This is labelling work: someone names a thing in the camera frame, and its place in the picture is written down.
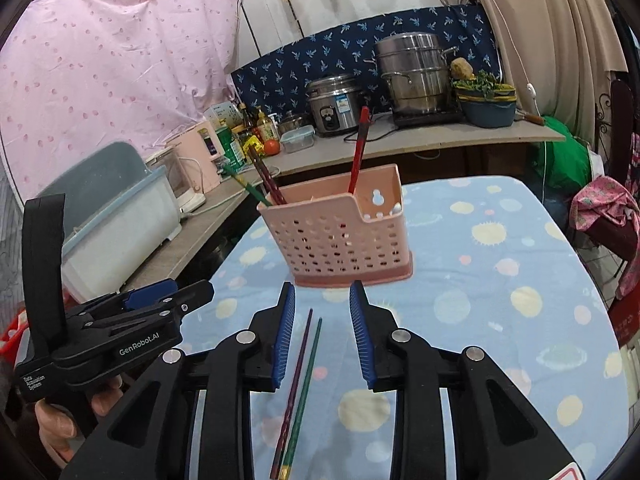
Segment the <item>stainless steel steamer pot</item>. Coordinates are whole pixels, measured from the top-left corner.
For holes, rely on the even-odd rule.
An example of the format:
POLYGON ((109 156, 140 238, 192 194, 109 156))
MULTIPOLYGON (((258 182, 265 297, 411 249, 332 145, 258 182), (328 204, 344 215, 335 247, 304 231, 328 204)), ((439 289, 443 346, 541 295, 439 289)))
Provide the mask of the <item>stainless steel steamer pot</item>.
POLYGON ((394 112, 427 115, 444 112, 449 98, 449 60, 457 47, 445 48, 436 34, 404 32, 375 44, 376 64, 392 97, 394 112))

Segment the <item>pink floral curtain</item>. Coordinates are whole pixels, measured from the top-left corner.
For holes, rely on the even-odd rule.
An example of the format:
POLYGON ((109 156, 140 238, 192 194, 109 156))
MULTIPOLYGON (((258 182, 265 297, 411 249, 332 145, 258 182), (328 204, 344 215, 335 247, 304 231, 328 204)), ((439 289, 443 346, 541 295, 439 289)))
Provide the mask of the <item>pink floral curtain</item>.
POLYGON ((23 198, 114 142, 146 155, 231 93, 240 0, 35 0, 1 51, 23 198))

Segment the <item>back kitchen counter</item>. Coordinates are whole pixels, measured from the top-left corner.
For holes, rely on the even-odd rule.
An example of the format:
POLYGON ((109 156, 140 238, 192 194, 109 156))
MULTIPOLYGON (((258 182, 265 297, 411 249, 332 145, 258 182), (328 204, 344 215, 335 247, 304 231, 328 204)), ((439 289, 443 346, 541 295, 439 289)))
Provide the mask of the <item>back kitchen counter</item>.
MULTIPOLYGON (((564 142, 562 134, 531 122, 514 122, 510 127, 486 129, 470 124, 445 124, 396 129, 389 114, 375 119, 370 128, 364 159, 381 158, 445 148, 466 148, 490 144, 564 142)), ((355 143, 345 136, 314 137, 314 145, 288 154, 281 152, 266 159, 280 176, 319 168, 350 164, 355 143)))

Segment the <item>green chopstick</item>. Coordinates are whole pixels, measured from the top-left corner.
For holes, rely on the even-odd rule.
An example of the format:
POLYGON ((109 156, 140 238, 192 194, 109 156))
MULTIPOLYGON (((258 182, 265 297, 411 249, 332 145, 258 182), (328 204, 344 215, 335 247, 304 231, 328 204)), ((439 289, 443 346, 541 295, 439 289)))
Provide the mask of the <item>green chopstick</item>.
POLYGON ((319 339, 322 331, 322 318, 319 318, 317 323, 316 331, 314 332, 314 341, 312 342, 310 356, 307 362, 307 367, 305 370, 304 381, 302 385, 302 390, 299 393, 299 399, 297 402, 295 416, 293 420, 293 427, 290 430, 290 434, 288 435, 288 445, 286 446, 284 457, 282 460, 282 464, 280 466, 278 479, 279 480, 288 480, 291 477, 292 466, 295 458, 295 452, 297 448, 297 443, 299 439, 299 433, 302 429, 303 418, 305 414, 305 408, 308 398, 308 392, 311 383, 312 372, 314 371, 314 361, 316 360, 319 339))
POLYGON ((270 203, 270 201, 267 200, 267 197, 264 194, 262 194, 262 192, 258 191, 258 189, 254 187, 254 185, 250 184, 250 182, 242 178, 240 174, 236 170, 234 170, 230 164, 225 164, 224 166, 222 166, 222 171, 225 174, 228 174, 229 177, 232 177, 233 180, 238 182, 239 185, 241 185, 242 188, 244 188, 244 190, 248 194, 256 198, 256 200, 258 200, 259 203, 262 203, 266 207, 272 206, 272 203, 270 203))

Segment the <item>green bottle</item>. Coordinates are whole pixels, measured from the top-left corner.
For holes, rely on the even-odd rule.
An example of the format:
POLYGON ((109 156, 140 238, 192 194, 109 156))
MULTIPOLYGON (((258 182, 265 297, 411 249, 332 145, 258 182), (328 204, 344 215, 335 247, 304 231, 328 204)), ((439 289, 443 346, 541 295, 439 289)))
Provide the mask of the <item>green bottle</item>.
POLYGON ((227 157, 229 164, 235 170, 242 169, 245 166, 245 156, 242 148, 240 148, 238 139, 231 129, 226 125, 220 126, 216 129, 216 135, 224 149, 224 156, 227 157))

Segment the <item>blue planet-print tablecloth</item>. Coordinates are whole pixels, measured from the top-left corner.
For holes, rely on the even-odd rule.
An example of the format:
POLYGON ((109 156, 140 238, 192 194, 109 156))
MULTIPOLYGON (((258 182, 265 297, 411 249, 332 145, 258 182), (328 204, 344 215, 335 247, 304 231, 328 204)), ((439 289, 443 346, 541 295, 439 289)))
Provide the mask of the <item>blue planet-print tablecloth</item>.
MULTIPOLYGON (((483 348, 594 479, 628 436, 627 383, 605 305, 570 243, 519 180, 407 185, 413 274, 372 304, 436 348, 483 348)), ((294 342, 317 350, 296 479, 385 479, 395 398, 361 376, 348 292, 299 288, 294 342)))

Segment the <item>navy floral backsplash cloth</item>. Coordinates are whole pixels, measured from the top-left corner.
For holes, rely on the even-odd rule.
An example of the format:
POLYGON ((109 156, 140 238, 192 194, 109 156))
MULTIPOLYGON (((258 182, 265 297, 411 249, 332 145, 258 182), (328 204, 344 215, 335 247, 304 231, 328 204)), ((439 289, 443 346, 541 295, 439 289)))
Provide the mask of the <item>navy floral backsplash cloth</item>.
POLYGON ((479 3, 465 3, 380 14, 317 32, 235 70, 235 89, 250 107, 279 116, 300 114, 308 110, 307 84, 347 74, 357 79, 376 112, 389 110, 390 95, 378 76, 374 46, 403 32, 435 34, 443 47, 455 47, 474 70, 500 74, 499 53, 485 10, 479 3))

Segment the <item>clear food storage container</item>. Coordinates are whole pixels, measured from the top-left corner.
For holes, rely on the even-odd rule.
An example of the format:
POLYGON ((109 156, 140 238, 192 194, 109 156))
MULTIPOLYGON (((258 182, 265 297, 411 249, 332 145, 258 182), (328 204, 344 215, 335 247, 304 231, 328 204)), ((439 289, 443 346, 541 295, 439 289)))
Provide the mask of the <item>clear food storage container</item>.
POLYGON ((306 150, 306 148, 312 148, 314 146, 315 133, 312 125, 306 125, 283 133, 280 136, 282 150, 285 153, 293 154, 306 150))

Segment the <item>dark red chopstick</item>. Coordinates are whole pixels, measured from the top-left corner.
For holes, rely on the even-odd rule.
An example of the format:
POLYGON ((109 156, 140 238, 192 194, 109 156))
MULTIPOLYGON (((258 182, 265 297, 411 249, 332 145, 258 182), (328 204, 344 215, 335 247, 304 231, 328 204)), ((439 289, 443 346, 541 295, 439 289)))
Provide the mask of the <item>dark red chopstick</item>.
POLYGON ((280 476, 280 468, 282 465, 282 460, 285 452, 286 441, 288 440, 288 432, 290 431, 290 427, 291 427, 293 410, 294 410, 295 400, 297 396, 297 389, 300 381, 300 375, 302 374, 302 367, 303 367, 304 357, 307 349, 310 326, 311 326, 313 315, 314 315, 314 310, 310 309, 306 319, 306 325, 303 333, 302 342, 300 343, 300 347, 299 347, 299 352, 298 352, 298 356, 295 364, 295 370, 294 370, 291 388, 290 388, 290 391, 288 392, 288 403, 286 404, 285 412, 283 415, 277 446, 276 446, 276 449, 274 450, 273 460, 272 460, 270 473, 269 473, 269 478, 271 480, 277 480, 277 478, 279 478, 280 476))
POLYGON ((269 169, 267 168, 265 163, 262 161, 262 159, 256 152, 254 146, 250 145, 247 151, 248 151, 248 156, 250 156, 252 163, 254 164, 256 170, 258 171, 258 174, 260 174, 260 176, 262 177, 262 180, 265 183, 266 188, 268 188, 269 193, 272 197, 272 200, 277 205, 285 205, 286 199, 284 198, 284 195, 280 191, 280 188, 278 187, 277 182, 273 180, 273 177, 270 174, 269 169))

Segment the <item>beige hanging curtain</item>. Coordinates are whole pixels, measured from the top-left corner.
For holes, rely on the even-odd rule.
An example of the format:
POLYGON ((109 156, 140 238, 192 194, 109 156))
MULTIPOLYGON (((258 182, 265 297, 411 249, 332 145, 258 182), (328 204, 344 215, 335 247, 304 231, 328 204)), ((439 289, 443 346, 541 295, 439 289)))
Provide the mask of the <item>beige hanging curtain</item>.
MULTIPOLYGON (((471 0, 440 0, 467 3, 471 0)), ((478 0, 521 107, 592 143, 598 97, 627 68, 605 0, 478 0)))

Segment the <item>pink electric kettle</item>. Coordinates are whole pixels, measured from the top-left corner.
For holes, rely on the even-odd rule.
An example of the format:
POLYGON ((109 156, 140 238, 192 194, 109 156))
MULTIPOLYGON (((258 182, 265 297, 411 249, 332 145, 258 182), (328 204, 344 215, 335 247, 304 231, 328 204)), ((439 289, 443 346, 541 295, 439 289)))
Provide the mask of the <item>pink electric kettle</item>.
POLYGON ((206 194, 221 184, 215 164, 221 152, 214 136, 212 125, 204 120, 166 141, 178 156, 195 192, 206 194))

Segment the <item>pink perforated utensil holder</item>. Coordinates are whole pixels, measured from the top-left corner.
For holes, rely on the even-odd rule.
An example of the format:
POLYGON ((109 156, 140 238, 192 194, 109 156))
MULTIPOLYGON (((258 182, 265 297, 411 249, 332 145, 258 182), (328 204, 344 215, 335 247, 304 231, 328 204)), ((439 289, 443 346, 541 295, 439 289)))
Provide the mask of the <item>pink perforated utensil holder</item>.
POLYGON ((405 280, 413 274, 398 167, 377 166, 281 188, 284 205, 257 210, 295 284, 344 288, 405 280))

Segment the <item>red tomato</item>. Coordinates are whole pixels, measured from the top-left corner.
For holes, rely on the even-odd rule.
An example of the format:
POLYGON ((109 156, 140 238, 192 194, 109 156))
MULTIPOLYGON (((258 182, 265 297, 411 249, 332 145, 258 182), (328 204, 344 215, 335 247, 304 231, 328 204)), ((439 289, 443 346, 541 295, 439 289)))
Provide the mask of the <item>red tomato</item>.
POLYGON ((280 153, 280 142, 277 139, 269 139, 264 142, 264 154, 267 157, 280 153))

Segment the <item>grey-blue dish drainer lid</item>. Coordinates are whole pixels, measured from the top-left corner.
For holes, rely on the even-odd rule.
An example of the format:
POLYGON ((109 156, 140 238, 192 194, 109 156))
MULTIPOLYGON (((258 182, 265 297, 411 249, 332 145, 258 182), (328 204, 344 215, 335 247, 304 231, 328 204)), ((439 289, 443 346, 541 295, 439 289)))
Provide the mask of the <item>grey-blue dish drainer lid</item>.
POLYGON ((137 150, 114 142, 84 158, 38 193, 65 195, 64 234, 74 235, 104 206, 150 174, 137 150))

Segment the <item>green bag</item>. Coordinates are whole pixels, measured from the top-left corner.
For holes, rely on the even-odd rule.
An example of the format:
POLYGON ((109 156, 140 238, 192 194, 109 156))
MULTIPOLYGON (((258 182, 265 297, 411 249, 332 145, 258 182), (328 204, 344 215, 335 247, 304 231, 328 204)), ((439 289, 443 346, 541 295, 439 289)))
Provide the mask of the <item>green bag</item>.
POLYGON ((547 188, 575 195, 591 181, 588 150, 559 119, 544 116, 544 124, 559 133, 564 141, 539 144, 533 167, 547 188))

